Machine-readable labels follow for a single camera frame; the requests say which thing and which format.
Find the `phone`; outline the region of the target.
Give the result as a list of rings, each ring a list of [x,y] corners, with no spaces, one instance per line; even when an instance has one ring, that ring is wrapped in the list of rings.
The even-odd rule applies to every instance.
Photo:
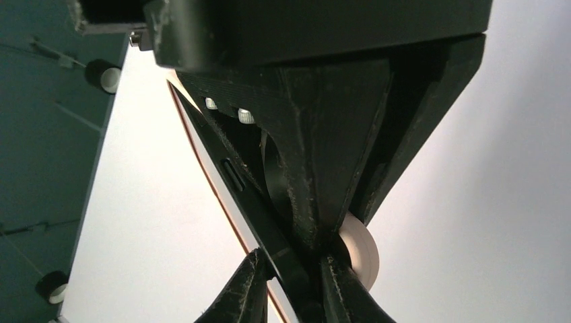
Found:
[[[238,171],[176,71],[166,72],[166,82],[199,165],[240,245],[246,255],[257,248],[264,254],[268,304],[283,322],[320,322],[321,307],[308,276],[270,218],[267,203]]]

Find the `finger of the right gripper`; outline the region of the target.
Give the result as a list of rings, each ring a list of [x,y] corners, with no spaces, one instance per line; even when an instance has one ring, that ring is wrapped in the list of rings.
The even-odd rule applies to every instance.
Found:
[[[389,60],[177,75],[259,191],[259,133],[271,137],[285,168],[292,235],[318,250],[341,225],[382,124]]]
[[[391,84],[382,123],[349,207],[364,224],[472,80],[484,48],[480,33],[389,51]]]

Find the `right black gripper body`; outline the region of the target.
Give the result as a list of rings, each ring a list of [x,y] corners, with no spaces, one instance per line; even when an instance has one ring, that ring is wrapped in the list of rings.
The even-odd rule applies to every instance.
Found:
[[[69,1],[83,34],[147,32],[183,71],[263,66],[480,34],[490,1]]]

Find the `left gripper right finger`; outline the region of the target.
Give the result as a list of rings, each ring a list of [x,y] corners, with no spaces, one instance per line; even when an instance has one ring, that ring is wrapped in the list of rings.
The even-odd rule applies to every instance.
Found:
[[[395,323],[345,263],[328,254],[320,267],[325,322]]]

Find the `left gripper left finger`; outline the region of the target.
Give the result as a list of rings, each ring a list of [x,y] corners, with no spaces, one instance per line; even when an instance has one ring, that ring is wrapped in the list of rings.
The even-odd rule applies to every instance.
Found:
[[[267,321],[268,272],[260,249],[249,252],[213,303],[196,323],[262,323]]]

